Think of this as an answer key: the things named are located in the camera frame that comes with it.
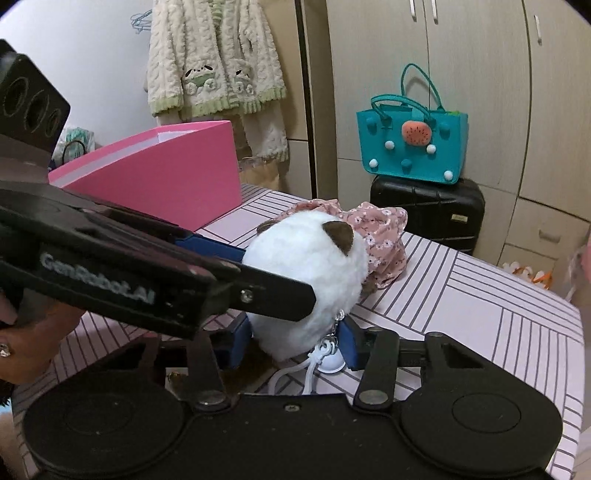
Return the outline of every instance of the pink floral fabric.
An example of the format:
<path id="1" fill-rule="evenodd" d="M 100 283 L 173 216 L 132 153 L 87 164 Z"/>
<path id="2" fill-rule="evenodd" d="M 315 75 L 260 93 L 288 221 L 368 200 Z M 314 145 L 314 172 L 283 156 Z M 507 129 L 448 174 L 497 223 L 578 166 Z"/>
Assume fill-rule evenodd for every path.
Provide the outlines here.
<path id="1" fill-rule="evenodd" d="M 406 210 L 378 208 L 363 202 L 357 208 L 344 212 L 338 200 L 316 199 L 295 204 L 277 220 L 305 210 L 319 210 L 333 215 L 347 222 L 364 238 L 369 253 L 367 287 L 384 288 L 406 268 L 406 253 L 401 239 L 408 219 Z"/>

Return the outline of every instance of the teal bag handle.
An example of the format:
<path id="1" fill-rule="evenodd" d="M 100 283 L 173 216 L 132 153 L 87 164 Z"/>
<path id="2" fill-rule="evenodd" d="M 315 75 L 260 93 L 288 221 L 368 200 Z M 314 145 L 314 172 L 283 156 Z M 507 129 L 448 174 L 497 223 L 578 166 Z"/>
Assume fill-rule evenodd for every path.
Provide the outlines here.
<path id="1" fill-rule="evenodd" d="M 427 75 L 424 72 L 424 70 L 421 67 L 419 67 L 416 63 L 409 63 L 402 70 L 402 75 L 400 76 L 400 95 L 402 95 L 402 96 L 406 95 L 406 92 L 404 91 L 404 77 L 410 67 L 415 67 L 419 72 L 421 72 L 423 77 L 425 77 L 425 80 L 428 81 L 428 83 L 433 91 L 433 95 L 435 95 L 435 100 L 437 101 L 437 110 L 445 111 L 445 109 L 443 108 L 443 105 L 441 104 L 441 98 L 439 97 L 439 92 L 435 88 L 435 85 L 433 85 L 433 82 L 429 78 L 429 75 Z"/>
<path id="2" fill-rule="evenodd" d="M 384 95 L 376 95 L 371 99 L 371 108 L 379 115 L 380 120 L 383 124 L 389 124 L 392 121 L 392 117 L 390 117 L 387 113 L 384 113 L 384 111 L 378 105 L 378 102 L 400 102 L 403 105 L 411 105 L 415 107 L 417 110 L 419 110 L 425 116 L 425 122 L 430 122 L 433 120 L 431 114 L 429 113 L 429 110 L 427 110 L 419 102 L 416 102 L 402 95 L 393 95 L 391 93 L 386 93 Z"/>

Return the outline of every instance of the striped table surface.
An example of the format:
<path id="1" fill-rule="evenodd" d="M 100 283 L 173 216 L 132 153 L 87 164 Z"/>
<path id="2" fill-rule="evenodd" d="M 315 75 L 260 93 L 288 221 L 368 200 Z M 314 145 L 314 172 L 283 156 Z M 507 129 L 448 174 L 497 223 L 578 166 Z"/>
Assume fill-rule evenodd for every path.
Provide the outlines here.
<path id="1" fill-rule="evenodd" d="M 242 206 L 199 233 L 245 248 L 260 223 L 300 201 L 252 186 L 243 186 L 242 196 Z M 363 327 L 388 328 L 407 339 L 420 340 L 429 331 L 446 333 L 544 393 L 564 420 L 563 435 L 547 471 L 557 480 L 568 480 L 583 412 L 584 346 L 579 311 L 553 293 L 468 255 L 409 233 L 402 239 L 408 257 L 405 272 L 387 288 L 362 299 L 351 315 Z M 225 327 L 238 313 L 228 311 L 211 318 L 206 329 Z M 62 342 L 50 369 L 16 389 L 13 415 L 29 477 L 38 469 L 22 436 L 27 407 L 59 382 L 144 334 L 137 327 L 86 313 Z M 283 377 L 279 393 L 301 393 L 304 375 L 301 371 Z M 348 369 L 317 375 L 315 392 L 343 392 L 351 399 L 360 377 L 360 372 Z M 396 398 L 405 399 L 420 384 L 417 369 L 399 369 Z"/>

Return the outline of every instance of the white plush toy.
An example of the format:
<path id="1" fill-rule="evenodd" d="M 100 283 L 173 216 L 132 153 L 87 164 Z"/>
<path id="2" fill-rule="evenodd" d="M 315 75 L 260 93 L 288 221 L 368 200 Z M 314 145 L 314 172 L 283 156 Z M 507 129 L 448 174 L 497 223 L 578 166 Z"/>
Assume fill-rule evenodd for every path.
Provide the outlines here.
<path id="1" fill-rule="evenodd" d="M 368 275 L 363 238 L 324 212 L 299 212 L 258 228 L 242 263 L 310 284 L 314 310 L 299 322 L 249 314 L 261 349 L 276 361 L 312 350 L 328 333 L 339 310 L 349 313 Z"/>

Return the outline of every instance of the brown plush ear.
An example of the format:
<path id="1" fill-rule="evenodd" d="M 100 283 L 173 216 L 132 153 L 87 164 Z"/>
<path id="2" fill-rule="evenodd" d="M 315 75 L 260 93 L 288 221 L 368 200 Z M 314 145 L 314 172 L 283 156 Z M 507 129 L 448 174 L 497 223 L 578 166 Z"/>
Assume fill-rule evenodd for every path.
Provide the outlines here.
<path id="1" fill-rule="evenodd" d="M 265 222 L 261 223 L 258 227 L 256 227 L 256 234 L 260 235 L 265 230 L 269 230 L 273 225 L 279 223 L 278 220 L 266 220 Z"/>
<path id="2" fill-rule="evenodd" d="M 353 229 L 346 222 L 326 222 L 322 225 L 322 230 L 330 237 L 339 250 L 348 255 L 353 246 Z"/>

